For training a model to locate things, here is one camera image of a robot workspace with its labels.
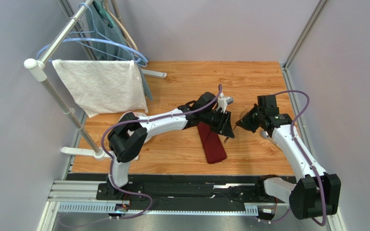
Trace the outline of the dark red cloth napkin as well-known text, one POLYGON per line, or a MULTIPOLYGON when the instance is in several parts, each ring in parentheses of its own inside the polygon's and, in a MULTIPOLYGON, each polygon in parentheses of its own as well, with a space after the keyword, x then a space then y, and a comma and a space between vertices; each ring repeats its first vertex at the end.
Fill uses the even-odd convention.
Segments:
POLYGON ((203 123, 199 123, 197 129, 207 163, 216 164, 227 159, 227 154, 219 135, 211 131, 210 127, 203 123))

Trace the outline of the wooden handled fork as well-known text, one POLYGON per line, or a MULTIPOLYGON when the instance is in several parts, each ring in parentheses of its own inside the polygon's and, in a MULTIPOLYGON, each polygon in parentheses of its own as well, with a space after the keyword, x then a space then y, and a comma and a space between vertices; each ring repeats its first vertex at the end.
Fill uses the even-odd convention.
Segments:
MULTIPOLYGON (((247 112, 247 109, 244 109, 244 110, 240 113, 238 120, 241 120, 241 119, 244 117, 244 115, 246 114, 246 112, 247 112)), ((232 131, 234 131, 236 128, 237 128, 237 123, 235 123, 235 125, 233 126, 232 131)), ((226 137, 226 138, 224 139, 224 144, 225 144, 225 143, 227 143, 229 139, 230 139, 230 137, 226 137)))

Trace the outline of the wooden handled spoon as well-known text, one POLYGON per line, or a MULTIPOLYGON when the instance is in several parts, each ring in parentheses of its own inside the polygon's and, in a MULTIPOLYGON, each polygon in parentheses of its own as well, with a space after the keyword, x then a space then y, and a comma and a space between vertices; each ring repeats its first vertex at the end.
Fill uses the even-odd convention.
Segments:
POLYGON ((267 133, 267 131, 265 130, 261 130, 260 131, 260 136, 268 141, 270 141, 271 143, 273 143, 277 148, 279 148, 278 144, 269 136, 269 134, 267 133))

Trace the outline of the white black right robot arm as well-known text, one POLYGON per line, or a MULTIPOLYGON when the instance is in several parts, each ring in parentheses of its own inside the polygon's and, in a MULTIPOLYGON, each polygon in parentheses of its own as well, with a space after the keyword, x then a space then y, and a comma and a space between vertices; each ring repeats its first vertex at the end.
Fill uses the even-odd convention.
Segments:
POLYGON ((329 174, 311 155, 301 140, 294 121, 288 114, 281 114, 275 95, 263 95, 258 102, 236 122, 238 127, 270 140, 285 155, 295 178, 295 183, 277 175, 266 175, 258 181, 260 196, 277 198, 288 203, 297 219, 322 218, 338 210, 341 180, 329 174))

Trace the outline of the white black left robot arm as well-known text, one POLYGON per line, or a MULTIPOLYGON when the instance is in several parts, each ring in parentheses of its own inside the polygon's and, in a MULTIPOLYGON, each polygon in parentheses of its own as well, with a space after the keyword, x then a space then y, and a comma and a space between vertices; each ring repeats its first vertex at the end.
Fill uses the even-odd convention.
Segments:
POLYGON ((213 133, 234 138, 231 112, 226 109, 233 101, 233 97, 224 96, 223 93, 214 95, 206 92, 198 100, 178 106, 167 113, 153 116, 126 113, 102 136, 109 143, 109 148, 104 145, 102 148, 111 158, 108 175, 110 186, 120 190, 128 183, 131 161, 139 155, 146 140, 159 134, 204 124, 213 133))

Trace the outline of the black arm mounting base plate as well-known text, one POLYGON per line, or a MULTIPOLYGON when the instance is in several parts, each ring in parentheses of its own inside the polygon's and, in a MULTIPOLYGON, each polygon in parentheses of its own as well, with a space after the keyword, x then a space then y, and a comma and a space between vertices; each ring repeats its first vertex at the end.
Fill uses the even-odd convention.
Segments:
POLYGON ((144 209, 152 197, 156 211, 242 212, 245 203, 285 203, 260 196, 258 181, 262 176, 216 175, 146 175, 129 174, 122 190, 113 189, 105 174, 71 174, 68 180, 95 181, 94 199, 124 201, 130 209, 144 209))

